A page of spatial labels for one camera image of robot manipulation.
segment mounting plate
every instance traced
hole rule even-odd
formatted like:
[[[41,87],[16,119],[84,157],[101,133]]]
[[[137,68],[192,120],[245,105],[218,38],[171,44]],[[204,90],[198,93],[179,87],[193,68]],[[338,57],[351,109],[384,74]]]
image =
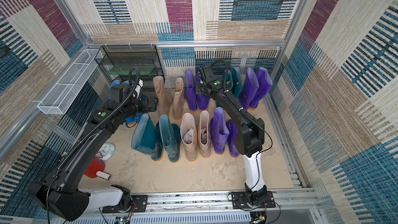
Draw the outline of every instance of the mounting plate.
[[[147,208],[147,201],[148,201],[148,196],[147,195],[130,195],[132,202],[135,203],[135,209],[134,213],[142,213],[145,212]],[[118,209],[115,206],[106,206],[102,209],[102,212],[104,214],[114,214],[114,213],[120,213]]]
[[[240,208],[241,209],[252,209],[253,208],[248,205],[248,202],[246,200],[246,197],[244,196],[244,193],[245,193],[244,191],[231,193],[232,206],[234,207],[234,209],[240,209]],[[266,195],[266,197],[264,197],[264,202],[265,202],[265,204],[262,204],[258,208],[264,208],[264,206],[266,208],[276,207],[271,191],[267,191],[267,195]]]

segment beige floor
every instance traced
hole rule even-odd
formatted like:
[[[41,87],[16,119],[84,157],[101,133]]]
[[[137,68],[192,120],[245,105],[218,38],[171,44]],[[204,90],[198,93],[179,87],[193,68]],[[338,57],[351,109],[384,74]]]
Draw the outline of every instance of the beige floor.
[[[210,101],[208,111],[211,118],[214,115],[216,104]],[[187,103],[184,112],[188,112]],[[281,154],[281,148],[276,142],[275,132],[272,129],[266,107],[261,101],[259,107],[250,113],[261,117],[265,123],[266,131],[270,134],[273,147],[261,155],[261,165],[264,181],[267,188],[292,188],[293,183],[286,167],[286,162]],[[199,121],[200,110],[195,114],[195,122]],[[150,113],[154,124],[158,122],[157,112]],[[180,120],[174,120],[170,110],[170,121],[181,124]],[[122,185],[131,190],[132,193],[150,192],[184,192],[184,191],[215,191],[215,190],[241,190],[244,189],[246,172],[242,156],[232,158],[226,145],[222,155],[216,155],[214,150],[208,158],[203,158],[200,153],[194,162],[186,159],[183,146],[180,150],[180,160],[172,163],[163,150],[160,161],[153,161],[150,156],[144,155],[131,148],[131,139],[134,128],[120,126],[115,134],[108,140],[115,145],[114,155],[106,161],[105,172],[111,174],[109,181],[102,178],[91,179],[83,176],[80,187],[91,189],[108,187],[111,184]],[[270,141],[266,136],[263,148],[269,147]]]

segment vent grille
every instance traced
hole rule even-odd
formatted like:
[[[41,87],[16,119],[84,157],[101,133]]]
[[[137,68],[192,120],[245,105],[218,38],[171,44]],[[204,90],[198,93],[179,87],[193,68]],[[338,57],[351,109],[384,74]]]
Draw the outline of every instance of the vent grille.
[[[249,222],[249,212],[233,213],[194,213],[194,214],[157,214],[133,216],[132,224],[156,224],[156,223],[219,223],[219,222]]]
[[[118,217],[105,219],[109,224],[115,224]],[[204,224],[204,223],[242,223],[250,222],[250,212],[215,212],[215,213],[186,213],[186,214],[137,214],[131,218],[131,224]],[[102,217],[80,217],[68,224],[106,224]]]

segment rubber boot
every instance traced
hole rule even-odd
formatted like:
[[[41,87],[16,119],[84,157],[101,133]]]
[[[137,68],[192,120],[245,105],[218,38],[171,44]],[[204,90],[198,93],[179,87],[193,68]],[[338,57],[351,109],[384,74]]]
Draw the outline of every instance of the rubber boot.
[[[189,143],[184,140],[184,135],[191,129],[193,129],[192,142]],[[193,118],[193,115],[189,112],[186,112],[182,116],[180,135],[188,161],[195,161],[197,157],[198,137],[196,133],[195,119]]]
[[[225,71],[224,71],[224,74],[222,75],[222,79],[225,80]],[[228,69],[225,83],[226,83],[226,86],[228,87],[228,89],[232,90],[234,83],[232,82],[232,73],[229,69]],[[221,105],[217,102],[216,102],[216,105],[217,105],[217,107],[221,107]]]
[[[238,134],[238,129],[236,128],[236,125],[232,119],[226,122],[226,127],[228,128],[229,131],[229,136],[227,139],[229,154],[231,155],[231,157],[237,157],[240,154],[235,147],[235,139],[236,135]]]
[[[192,70],[185,70],[185,89],[184,89],[184,97],[188,103],[188,107],[192,112],[196,112],[196,92],[195,92],[195,80],[193,78]]]
[[[210,135],[216,154],[223,154],[229,131],[225,125],[224,109],[222,107],[217,107],[214,110],[214,117],[210,121]]]
[[[162,140],[162,144],[169,154],[169,160],[172,163],[180,159],[180,128],[176,124],[170,124],[169,117],[163,114],[159,117],[157,129]]]
[[[272,87],[272,79],[268,74],[268,70],[264,67],[258,69],[257,80],[259,87],[254,98],[250,102],[249,109],[251,110],[257,108],[258,102],[269,93]]]
[[[170,92],[167,92],[166,88],[164,88],[163,76],[155,76],[153,78],[153,85],[155,87],[156,97],[159,99],[157,111],[159,115],[168,115],[173,99]]]
[[[239,98],[240,92],[243,88],[243,79],[239,67],[234,67],[232,69],[232,82],[234,84],[232,86],[232,94],[235,98]]]
[[[210,137],[210,129],[209,129],[209,112],[202,111],[200,113],[200,119],[198,123],[198,144],[199,150],[202,157],[207,158],[210,157],[211,154],[211,137]]]
[[[200,74],[198,73],[198,82],[200,82]],[[206,97],[204,94],[197,94],[196,99],[198,102],[198,107],[201,110],[206,110],[207,106],[209,105],[209,98]]]
[[[243,89],[240,92],[239,101],[243,108],[249,109],[249,104],[253,100],[258,90],[258,80],[254,70],[249,67],[246,72],[245,83]]]
[[[184,81],[181,77],[176,79],[176,92],[173,97],[173,118],[181,119],[182,110],[184,107],[184,95],[182,93],[184,89]]]
[[[155,126],[147,113],[143,114],[131,140],[131,147],[143,154],[150,155],[152,160],[162,159],[163,144],[157,135]]]

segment red wire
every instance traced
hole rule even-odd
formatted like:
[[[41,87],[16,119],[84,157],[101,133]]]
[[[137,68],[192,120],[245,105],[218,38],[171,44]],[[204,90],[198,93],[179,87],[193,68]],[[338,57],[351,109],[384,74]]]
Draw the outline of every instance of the red wire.
[[[266,202],[263,200],[264,202],[264,207],[266,208],[266,216],[267,216],[267,207],[266,207]]]
[[[130,210],[129,214],[127,215],[127,219],[130,219],[130,218],[132,217],[132,214],[134,213],[134,210],[135,210],[135,202],[133,202],[131,205],[133,205],[133,204],[134,204],[134,207],[132,207],[132,209]]]

